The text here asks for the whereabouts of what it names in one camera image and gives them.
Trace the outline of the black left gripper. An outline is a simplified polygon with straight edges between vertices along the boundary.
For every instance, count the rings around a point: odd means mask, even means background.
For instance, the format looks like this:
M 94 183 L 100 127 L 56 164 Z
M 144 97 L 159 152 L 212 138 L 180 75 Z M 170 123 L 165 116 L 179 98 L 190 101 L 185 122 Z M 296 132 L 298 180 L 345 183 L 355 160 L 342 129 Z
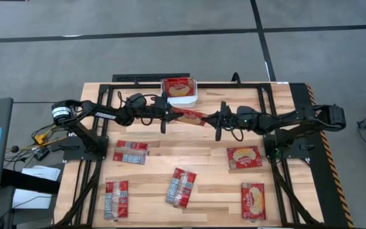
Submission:
M 152 106 L 155 117 L 161 120 L 160 131 L 162 134 L 165 134 L 166 125 L 176 118 L 176 115 L 170 112 L 178 112 L 179 109 L 168 103 L 166 92 L 162 92 L 160 96 L 152 97 L 151 99 L 154 101 Z

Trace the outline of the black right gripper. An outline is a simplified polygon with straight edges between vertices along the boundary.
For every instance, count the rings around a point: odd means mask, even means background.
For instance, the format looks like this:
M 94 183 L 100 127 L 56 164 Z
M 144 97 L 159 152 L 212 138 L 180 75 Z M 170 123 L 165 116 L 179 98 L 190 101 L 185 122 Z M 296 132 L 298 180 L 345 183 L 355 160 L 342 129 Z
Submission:
M 215 127 L 215 140 L 220 141 L 222 137 L 222 130 L 230 131 L 231 135 L 236 139 L 233 132 L 234 127 L 232 124 L 232 117 L 233 114 L 231 109 L 226 102 L 222 101 L 220 104 L 220 111 L 204 117 L 203 120 L 212 127 Z

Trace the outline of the red popcorn bag clear wrap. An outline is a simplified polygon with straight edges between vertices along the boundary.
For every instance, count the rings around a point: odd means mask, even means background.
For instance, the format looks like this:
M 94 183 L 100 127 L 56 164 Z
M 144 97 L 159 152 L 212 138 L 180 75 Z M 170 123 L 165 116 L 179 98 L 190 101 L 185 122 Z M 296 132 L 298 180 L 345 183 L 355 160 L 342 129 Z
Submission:
M 177 208 L 186 209 L 197 173 L 176 167 L 167 189 L 165 202 Z
M 202 118 L 206 118 L 208 116 L 207 114 L 188 109 L 173 108 L 172 111 L 174 113 L 182 113 L 182 116 L 175 119 L 176 121 L 199 126 L 205 125 L 205 121 L 203 121 Z
M 226 154 L 230 170 L 262 166 L 262 157 L 257 146 L 228 148 Z
M 149 145 L 143 142 L 118 140 L 113 161 L 144 165 L 149 154 Z
M 192 78 L 167 78 L 163 80 L 162 84 L 168 97 L 194 95 L 194 80 Z
M 108 181 L 105 184 L 104 219 L 117 221 L 128 217 L 128 181 Z
M 266 220 L 264 183 L 241 184 L 241 216 L 250 221 Z

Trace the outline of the white plastic basket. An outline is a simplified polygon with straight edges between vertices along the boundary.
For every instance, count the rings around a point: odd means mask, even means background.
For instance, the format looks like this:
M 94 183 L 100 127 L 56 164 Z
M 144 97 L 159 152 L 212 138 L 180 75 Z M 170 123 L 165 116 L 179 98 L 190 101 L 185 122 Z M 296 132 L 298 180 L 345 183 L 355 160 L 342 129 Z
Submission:
M 161 93 L 165 92 L 163 89 L 163 80 L 161 81 Z M 198 100 L 198 85 L 197 81 L 194 80 L 194 95 L 193 96 L 186 96 L 186 97 L 168 97 L 168 102 L 175 106 L 180 108 L 191 108 L 196 104 L 196 101 Z

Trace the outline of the black hazard striped edge mat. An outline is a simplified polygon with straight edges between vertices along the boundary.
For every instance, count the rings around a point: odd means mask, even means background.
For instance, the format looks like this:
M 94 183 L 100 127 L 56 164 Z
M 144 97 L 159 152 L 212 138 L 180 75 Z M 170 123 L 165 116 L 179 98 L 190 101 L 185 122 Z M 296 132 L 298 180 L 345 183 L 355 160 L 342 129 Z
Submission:
M 328 226 L 353 228 L 353 220 L 338 177 L 335 161 L 324 132 L 305 138 L 315 146 L 309 152 L 309 163 L 290 162 L 295 195 L 310 213 Z

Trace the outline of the black adapter box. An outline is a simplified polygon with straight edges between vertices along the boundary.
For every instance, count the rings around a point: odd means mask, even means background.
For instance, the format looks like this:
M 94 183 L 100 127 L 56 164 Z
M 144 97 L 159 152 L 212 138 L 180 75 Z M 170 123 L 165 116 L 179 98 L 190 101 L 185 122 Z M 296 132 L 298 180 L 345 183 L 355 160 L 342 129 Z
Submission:
M 38 161 L 43 160 L 48 154 L 50 150 L 48 148 L 38 148 L 34 151 L 34 158 Z

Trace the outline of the white paper sheet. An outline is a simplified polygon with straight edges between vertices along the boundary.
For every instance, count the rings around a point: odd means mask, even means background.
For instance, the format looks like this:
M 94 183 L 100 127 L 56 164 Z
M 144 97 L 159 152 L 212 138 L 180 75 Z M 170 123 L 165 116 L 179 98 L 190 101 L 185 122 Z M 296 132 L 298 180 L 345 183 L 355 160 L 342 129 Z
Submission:
M 30 176 L 57 181 L 61 170 L 53 167 L 45 167 L 42 165 L 35 165 L 31 168 L 23 168 L 21 173 Z
M 15 190 L 12 206 L 14 209 L 48 209 L 55 195 L 29 190 Z

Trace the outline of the black bar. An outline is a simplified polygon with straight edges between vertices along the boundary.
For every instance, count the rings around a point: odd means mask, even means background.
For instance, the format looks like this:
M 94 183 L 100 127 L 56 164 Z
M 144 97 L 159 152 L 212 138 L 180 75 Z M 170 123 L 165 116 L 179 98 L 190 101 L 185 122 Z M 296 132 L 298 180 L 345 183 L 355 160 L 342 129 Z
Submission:
M 0 187 L 4 188 L 7 186 L 41 193 L 58 194 L 60 182 L 3 169 Z

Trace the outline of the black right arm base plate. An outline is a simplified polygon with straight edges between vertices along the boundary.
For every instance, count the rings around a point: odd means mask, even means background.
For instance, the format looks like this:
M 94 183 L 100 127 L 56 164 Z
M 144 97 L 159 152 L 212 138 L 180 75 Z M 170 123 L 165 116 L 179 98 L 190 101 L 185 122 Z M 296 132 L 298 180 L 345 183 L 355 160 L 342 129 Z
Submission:
M 267 158 L 275 157 L 283 158 L 309 158 L 309 150 L 314 148 L 306 142 L 306 138 L 295 139 L 290 143 L 280 143 L 274 134 L 266 134 L 263 136 L 265 147 L 265 156 Z

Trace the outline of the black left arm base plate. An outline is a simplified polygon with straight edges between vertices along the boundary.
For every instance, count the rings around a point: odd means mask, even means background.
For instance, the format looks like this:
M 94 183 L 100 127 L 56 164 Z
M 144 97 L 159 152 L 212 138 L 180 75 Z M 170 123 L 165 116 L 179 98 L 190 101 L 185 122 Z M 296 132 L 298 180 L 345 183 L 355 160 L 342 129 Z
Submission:
M 76 136 L 71 136 L 65 138 L 58 147 L 64 151 L 64 160 L 105 160 L 107 156 L 107 148 L 109 144 L 109 138 L 99 137 L 98 146 L 96 151 L 87 149 L 87 147 L 82 142 L 81 138 Z

